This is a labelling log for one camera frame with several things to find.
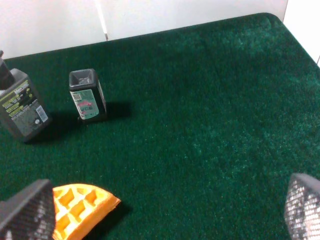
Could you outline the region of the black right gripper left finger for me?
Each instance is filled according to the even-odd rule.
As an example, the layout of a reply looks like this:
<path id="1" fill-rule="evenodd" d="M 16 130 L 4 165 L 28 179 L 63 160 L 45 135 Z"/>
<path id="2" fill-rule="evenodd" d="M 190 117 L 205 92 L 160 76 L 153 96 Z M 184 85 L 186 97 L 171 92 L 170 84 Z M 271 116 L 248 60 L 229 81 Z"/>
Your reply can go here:
<path id="1" fill-rule="evenodd" d="M 53 185 L 38 179 L 0 202 L 2 240 L 52 240 L 56 227 Z"/>

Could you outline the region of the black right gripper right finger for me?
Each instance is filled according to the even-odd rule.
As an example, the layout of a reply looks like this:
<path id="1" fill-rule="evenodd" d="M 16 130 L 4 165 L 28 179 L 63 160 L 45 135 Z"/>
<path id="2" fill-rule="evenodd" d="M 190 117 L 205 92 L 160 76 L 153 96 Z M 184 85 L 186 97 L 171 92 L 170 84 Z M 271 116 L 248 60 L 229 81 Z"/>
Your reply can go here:
<path id="1" fill-rule="evenodd" d="M 288 184 L 284 220 L 292 240 L 320 238 L 320 181 L 293 173 Z"/>

